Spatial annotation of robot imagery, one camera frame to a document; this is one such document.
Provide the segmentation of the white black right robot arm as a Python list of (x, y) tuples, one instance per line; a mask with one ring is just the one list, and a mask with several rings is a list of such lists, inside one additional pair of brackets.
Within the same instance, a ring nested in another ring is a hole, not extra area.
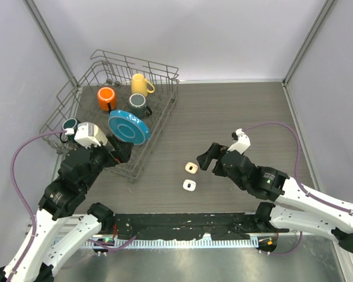
[(254, 225), (261, 232), (295, 229), (325, 237), (353, 253), (353, 203), (331, 197), (297, 182), (272, 167), (257, 166), (243, 153), (218, 143), (197, 157), (201, 170), (227, 177), (260, 199)]

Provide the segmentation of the white earbud charging case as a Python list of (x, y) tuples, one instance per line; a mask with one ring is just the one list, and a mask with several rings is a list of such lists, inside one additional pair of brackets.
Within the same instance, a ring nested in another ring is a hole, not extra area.
[(196, 189), (196, 182), (190, 179), (185, 179), (183, 184), (182, 184), (182, 188), (188, 192), (194, 192)]

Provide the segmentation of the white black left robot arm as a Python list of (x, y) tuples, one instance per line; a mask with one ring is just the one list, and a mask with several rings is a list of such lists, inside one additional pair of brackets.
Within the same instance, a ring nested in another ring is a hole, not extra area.
[(106, 167), (126, 163), (133, 143), (109, 136), (108, 146), (79, 146), (61, 162), (58, 177), (44, 191), (32, 227), (15, 257), (0, 267), (0, 281), (53, 281), (62, 266), (94, 234), (108, 234), (114, 212), (101, 203), (92, 204), (82, 223), (59, 242), (60, 229), (85, 200), (88, 190)]

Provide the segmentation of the beige earbud charging case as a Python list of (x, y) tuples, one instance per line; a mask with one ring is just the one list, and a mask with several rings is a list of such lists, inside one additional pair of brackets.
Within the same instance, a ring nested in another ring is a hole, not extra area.
[(193, 162), (188, 162), (185, 165), (185, 171), (190, 173), (190, 174), (196, 174), (198, 171), (198, 165), (193, 163)]

